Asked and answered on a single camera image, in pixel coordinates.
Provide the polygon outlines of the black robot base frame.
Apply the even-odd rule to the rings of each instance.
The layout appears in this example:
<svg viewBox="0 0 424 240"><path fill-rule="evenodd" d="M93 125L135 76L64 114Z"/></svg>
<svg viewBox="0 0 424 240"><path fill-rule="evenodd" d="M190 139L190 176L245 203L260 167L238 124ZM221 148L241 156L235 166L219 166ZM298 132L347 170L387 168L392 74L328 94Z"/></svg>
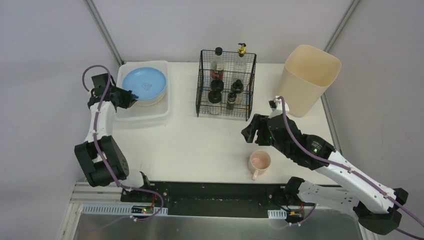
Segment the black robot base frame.
<svg viewBox="0 0 424 240"><path fill-rule="evenodd" d="M142 191L121 192L120 201L163 206L169 216L267 218L270 210L294 210L301 201L284 194L284 184L152 181Z"/></svg>

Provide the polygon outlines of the blue round plate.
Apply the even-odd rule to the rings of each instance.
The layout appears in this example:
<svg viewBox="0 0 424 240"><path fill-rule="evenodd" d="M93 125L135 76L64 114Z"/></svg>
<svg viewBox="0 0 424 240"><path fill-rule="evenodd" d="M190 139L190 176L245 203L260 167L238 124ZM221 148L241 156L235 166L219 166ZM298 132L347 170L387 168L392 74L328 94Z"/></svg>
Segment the blue round plate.
<svg viewBox="0 0 424 240"><path fill-rule="evenodd" d="M148 101L159 97L165 92L167 85L165 75L153 67L134 69L122 81L122 88L132 91L138 101Z"/></svg>

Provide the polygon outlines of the black lid granule shaker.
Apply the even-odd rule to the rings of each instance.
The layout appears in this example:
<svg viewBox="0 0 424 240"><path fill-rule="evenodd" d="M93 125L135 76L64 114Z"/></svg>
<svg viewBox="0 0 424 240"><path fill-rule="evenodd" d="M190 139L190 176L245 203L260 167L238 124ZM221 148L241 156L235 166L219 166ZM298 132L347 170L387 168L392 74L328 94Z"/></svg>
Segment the black lid granule shaker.
<svg viewBox="0 0 424 240"><path fill-rule="evenodd" d="M209 106L219 106L222 101L222 93L217 90L211 90L208 92L207 100Z"/></svg>

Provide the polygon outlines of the clear glass oil bottle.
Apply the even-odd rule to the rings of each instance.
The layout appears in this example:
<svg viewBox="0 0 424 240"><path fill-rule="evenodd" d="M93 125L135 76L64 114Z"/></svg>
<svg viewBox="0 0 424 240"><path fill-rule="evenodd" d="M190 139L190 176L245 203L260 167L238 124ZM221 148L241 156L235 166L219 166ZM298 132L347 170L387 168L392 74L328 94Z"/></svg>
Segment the clear glass oil bottle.
<svg viewBox="0 0 424 240"><path fill-rule="evenodd" d="M247 60L245 58L247 45L245 43L239 43L239 45L240 47L237 50L237 57L234 60L233 65L233 82L236 82L237 80L242 81L247 68Z"/></svg>

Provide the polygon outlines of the black lid seasoning shaker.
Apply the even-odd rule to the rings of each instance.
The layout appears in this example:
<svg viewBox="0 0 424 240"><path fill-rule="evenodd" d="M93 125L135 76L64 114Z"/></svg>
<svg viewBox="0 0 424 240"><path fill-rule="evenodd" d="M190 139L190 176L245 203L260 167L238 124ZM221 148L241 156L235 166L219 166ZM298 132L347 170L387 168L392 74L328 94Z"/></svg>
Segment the black lid seasoning shaker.
<svg viewBox="0 0 424 240"><path fill-rule="evenodd" d="M224 82L220 79L214 79L210 82L210 89L212 91L222 92L224 89Z"/></svg>

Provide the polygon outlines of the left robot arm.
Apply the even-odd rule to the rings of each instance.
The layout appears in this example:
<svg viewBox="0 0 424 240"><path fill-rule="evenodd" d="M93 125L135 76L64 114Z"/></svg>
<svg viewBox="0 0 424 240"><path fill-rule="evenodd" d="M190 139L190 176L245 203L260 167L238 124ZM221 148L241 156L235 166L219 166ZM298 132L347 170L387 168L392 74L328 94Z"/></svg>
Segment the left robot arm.
<svg viewBox="0 0 424 240"><path fill-rule="evenodd" d="M130 90L115 86L107 73L92 78L94 88L87 103L91 112L88 134L74 147L77 161L92 187L116 183L125 189L142 188L146 177L129 164L113 138L113 125L119 108L128 109L137 100Z"/></svg>

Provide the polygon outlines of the pink mug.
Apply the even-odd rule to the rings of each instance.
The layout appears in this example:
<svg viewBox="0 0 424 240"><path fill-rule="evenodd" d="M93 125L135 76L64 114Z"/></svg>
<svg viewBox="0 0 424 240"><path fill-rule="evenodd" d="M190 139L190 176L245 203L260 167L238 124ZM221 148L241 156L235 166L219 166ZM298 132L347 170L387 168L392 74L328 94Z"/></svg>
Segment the pink mug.
<svg viewBox="0 0 424 240"><path fill-rule="evenodd" d="M255 181L258 176L263 175L270 167L271 162L271 157L266 151L254 151L247 161L247 168L251 173L251 179Z"/></svg>

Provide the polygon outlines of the small dark pepper jar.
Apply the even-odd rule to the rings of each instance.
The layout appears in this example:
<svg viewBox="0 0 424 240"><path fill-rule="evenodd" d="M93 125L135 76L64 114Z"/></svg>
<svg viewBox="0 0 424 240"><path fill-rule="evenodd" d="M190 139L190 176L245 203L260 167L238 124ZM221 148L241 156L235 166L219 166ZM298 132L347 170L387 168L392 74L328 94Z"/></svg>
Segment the small dark pepper jar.
<svg viewBox="0 0 424 240"><path fill-rule="evenodd" d="M227 95L226 108L228 110L233 110L235 108L236 100L237 100L237 94L234 92L229 92Z"/></svg>

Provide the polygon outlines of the red label vinegar bottle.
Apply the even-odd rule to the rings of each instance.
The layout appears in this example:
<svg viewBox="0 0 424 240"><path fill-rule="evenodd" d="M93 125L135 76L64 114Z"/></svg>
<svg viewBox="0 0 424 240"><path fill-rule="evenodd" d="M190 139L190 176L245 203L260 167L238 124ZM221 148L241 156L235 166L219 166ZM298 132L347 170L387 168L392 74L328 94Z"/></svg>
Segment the red label vinegar bottle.
<svg viewBox="0 0 424 240"><path fill-rule="evenodd" d="M214 57L210 65L210 77L212 80L223 80L225 69L225 61L223 58L223 49L216 47L214 51Z"/></svg>

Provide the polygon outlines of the black lid white shaker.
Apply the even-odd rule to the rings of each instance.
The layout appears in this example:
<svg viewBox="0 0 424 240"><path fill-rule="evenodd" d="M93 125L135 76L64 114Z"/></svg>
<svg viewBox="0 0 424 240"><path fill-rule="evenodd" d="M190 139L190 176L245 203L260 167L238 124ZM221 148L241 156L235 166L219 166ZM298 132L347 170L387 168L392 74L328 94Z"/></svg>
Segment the black lid white shaker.
<svg viewBox="0 0 424 240"><path fill-rule="evenodd" d="M244 91L244 84L240 79L234 81L230 88L232 93L240 94Z"/></svg>

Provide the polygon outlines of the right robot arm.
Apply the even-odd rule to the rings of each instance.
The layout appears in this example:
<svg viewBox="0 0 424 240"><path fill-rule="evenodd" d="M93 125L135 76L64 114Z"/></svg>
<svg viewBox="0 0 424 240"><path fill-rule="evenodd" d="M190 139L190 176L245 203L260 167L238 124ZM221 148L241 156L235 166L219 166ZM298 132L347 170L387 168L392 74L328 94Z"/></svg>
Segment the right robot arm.
<svg viewBox="0 0 424 240"><path fill-rule="evenodd" d="M312 203L345 213L359 224L378 235L396 230L401 222L399 207L361 179L359 170L323 138L302 133L296 123L282 114L268 117L255 114L250 124L241 131L247 143L272 146L301 167L324 175L345 191L319 186L300 177L291 177L281 196L290 204Z"/></svg>

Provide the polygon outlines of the cream round plate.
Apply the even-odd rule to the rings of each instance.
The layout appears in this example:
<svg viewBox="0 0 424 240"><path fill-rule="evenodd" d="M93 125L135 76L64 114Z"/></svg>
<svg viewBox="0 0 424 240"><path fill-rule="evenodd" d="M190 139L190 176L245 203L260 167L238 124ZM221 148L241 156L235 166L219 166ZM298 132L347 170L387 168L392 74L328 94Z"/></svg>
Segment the cream round plate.
<svg viewBox="0 0 424 240"><path fill-rule="evenodd" d="M157 96L149 98L149 99L142 99L141 97L139 97L137 99L137 101L135 102L135 105L138 105L138 106L155 105L155 104L159 103L164 98L164 96L165 96L165 94L160 94L160 95L157 95Z"/></svg>

